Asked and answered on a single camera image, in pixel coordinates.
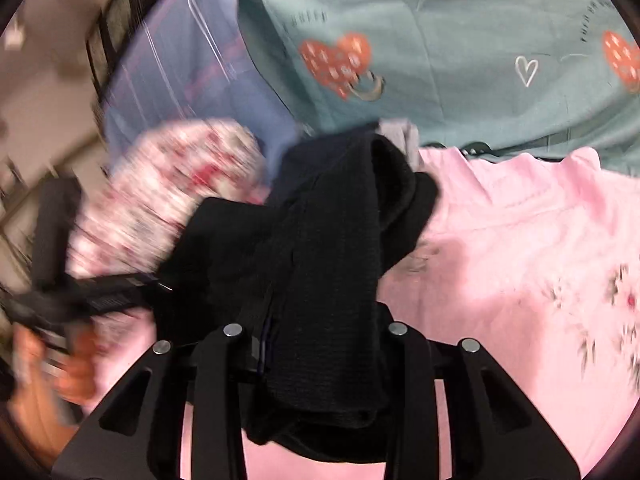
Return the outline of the person's left hand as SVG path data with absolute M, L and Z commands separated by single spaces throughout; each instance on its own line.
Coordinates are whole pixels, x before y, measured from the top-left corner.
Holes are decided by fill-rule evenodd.
M 77 428 L 58 418 L 54 398 L 73 404 L 85 404 L 96 394 L 96 331 L 91 325 L 76 330 L 73 352 L 62 357 L 56 376 L 50 376 L 41 364 L 46 346 L 28 328 L 14 327 L 14 354 L 21 373 L 11 400 L 12 422 L 26 440 L 29 451 L 43 466 L 51 467 Z

